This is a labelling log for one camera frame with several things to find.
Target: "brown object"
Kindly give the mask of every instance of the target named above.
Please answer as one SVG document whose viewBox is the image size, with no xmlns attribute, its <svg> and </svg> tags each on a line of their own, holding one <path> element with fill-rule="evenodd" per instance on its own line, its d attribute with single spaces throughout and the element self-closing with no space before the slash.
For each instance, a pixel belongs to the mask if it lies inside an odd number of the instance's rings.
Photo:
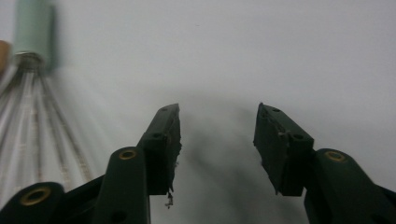
<svg viewBox="0 0 396 224">
<path fill-rule="evenodd" d="M 0 78 L 7 66 L 8 51 L 9 44 L 4 40 L 0 40 Z"/>
</svg>

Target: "brass screw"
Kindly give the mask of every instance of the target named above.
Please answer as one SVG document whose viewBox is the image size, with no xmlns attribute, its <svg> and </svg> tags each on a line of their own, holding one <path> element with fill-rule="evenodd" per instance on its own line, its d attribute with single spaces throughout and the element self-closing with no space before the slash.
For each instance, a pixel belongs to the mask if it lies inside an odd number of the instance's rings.
<svg viewBox="0 0 396 224">
<path fill-rule="evenodd" d="M 336 152 L 336 151 L 327 151 L 327 152 L 325 152 L 325 155 L 327 158 L 329 158 L 332 161 L 341 162 L 341 161 L 345 161 L 347 159 L 343 154 Z"/>
<path fill-rule="evenodd" d="M 39 187 L 36 189 L 32 189 L 27 194 L 21 197 L 21 204 L 25 206 L 35 205 L 37 203 L 41 203 L 46 200 L 50 196 L 50 188 L 49 187 Z"/>
<path fill-rule="evenodd" d="M 126 161 L 126 160 L 130 160 L 130 159 L 136 157 L 136 155 L 137 155 L 137 153 L 136 153 L 135 150 L 133 150 L 133 149 L 126 149 L 126 150 L 123 150 L 123 151 L 120 153 L 119 157 L 120 157 L 120 159 L 122 159 L 123 161 Z"/>
</svg>

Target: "whisk handle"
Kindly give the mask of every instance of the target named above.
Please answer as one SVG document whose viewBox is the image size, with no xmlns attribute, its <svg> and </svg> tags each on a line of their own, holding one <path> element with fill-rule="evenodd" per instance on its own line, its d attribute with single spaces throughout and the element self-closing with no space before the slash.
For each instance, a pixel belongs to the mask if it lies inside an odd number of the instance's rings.
<svg viewBox="0 0 396 224">
<path fill-rule="evenodd" d="M 48 0 L 19 0 L 12 53 L 18 58 L 35 54 L 46 65 L 50 62 L 50 3 Z"/>
</svg>

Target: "green handle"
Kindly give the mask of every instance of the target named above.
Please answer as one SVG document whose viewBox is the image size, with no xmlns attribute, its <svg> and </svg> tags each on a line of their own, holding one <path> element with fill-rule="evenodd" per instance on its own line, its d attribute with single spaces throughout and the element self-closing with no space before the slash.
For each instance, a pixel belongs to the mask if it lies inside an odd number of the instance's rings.
<svg viewBox="0 0 396 224">
<path fill-rule="evenodd" d="M 50 3 L 48 0 L 19 0 L 13 55 L 34 53 L 50 64 Z"/>
</svg>

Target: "white surface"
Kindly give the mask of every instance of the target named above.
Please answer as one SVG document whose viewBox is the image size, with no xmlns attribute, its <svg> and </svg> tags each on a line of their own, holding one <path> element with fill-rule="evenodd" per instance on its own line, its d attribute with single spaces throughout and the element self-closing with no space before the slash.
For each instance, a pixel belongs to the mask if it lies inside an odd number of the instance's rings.
<svg viewBox="0 0 396 224">
<path fill-rule="evenodd" d="M 396 190 L 395 2 L 54 3 L 52 85 L 98 175 L 180 104 L 176 205 L 151 197 L 152 223 L 307 223 L 303 199 L 275 196 L 260 166 L 259 102 Z M 0 1 L 0 39 L 13 4 Z"/>
</svg>

